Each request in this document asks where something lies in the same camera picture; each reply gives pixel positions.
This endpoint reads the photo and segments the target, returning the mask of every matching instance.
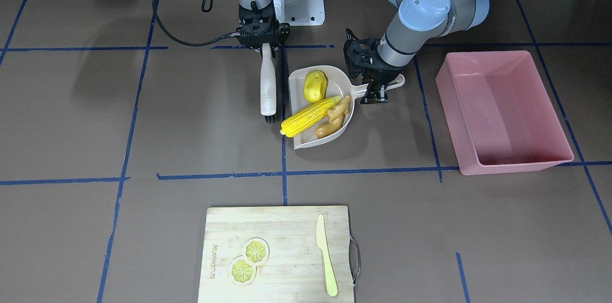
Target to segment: brown floor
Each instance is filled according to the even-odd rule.
[[[236,0],[200,2],[160,15],[192,41],[237,26]],[[612,0],[491,0],[419,51],[387,105],[298,151],[259,115],[258,54],[173,43],[151,0],[0,5],[2,303],[194,303],[206,209],[284,203],[349,206],[358,303],[610,302]],[[396,13],[325,5],[323,26],[292,29],[285,74],[345,68],[344,29],[380,37]],[[533,55],[571,165],[457,170],[435,76],[448,52],[502,50]]]

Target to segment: corn cob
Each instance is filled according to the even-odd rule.
[[[293,114],[280,124],[280,133],[287,137],[295,137],[312,125],[322,120],[325,113],[334,107],[342,99],[342,96],[324,98]]]

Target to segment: cutting board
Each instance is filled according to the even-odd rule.
[[[325,288],[315,230],[325,216],[338,294]],[[206,213],[198,303],[354,303],[346,206],[211,207]],[[251,238],[264,239],[267,261],[248,285],[237,285],[232,262]]]

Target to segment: pink tray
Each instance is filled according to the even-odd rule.
[[[529,52],[449,53],[436,83],[461,174],[531,172],[573,160]]]

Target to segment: yellow plastic knife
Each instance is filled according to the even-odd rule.
[[[332,261],[329,258],[328,238],[325,235],[325,216],[319,214],[317,218],[317,247],[323,253],[323,268],[325,269],[325,287],[328,295],[335,297],[338,294],[338,284],[332,268]]]

